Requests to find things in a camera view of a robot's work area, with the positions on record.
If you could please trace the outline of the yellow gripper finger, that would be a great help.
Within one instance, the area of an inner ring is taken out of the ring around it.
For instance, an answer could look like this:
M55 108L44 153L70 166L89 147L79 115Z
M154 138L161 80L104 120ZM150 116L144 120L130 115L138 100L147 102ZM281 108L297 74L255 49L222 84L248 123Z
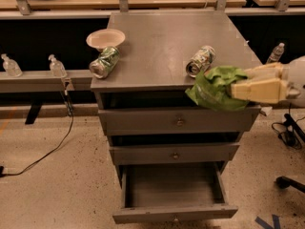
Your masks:
M244 80L231 85L231 96L240 100L275 104L285 100L289 90L289 82L279 78Z
M269 63L245 70L250 79L279 78L282 75L283 65L279 62Z

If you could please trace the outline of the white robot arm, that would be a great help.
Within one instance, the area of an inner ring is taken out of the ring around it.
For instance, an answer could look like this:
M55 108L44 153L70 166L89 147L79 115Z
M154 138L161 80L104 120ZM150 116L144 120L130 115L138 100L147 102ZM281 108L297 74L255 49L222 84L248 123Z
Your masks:
M232 98L265 104L289 102L305 107L305 56L288 64L269 63L247 69L247 79L230 86Z

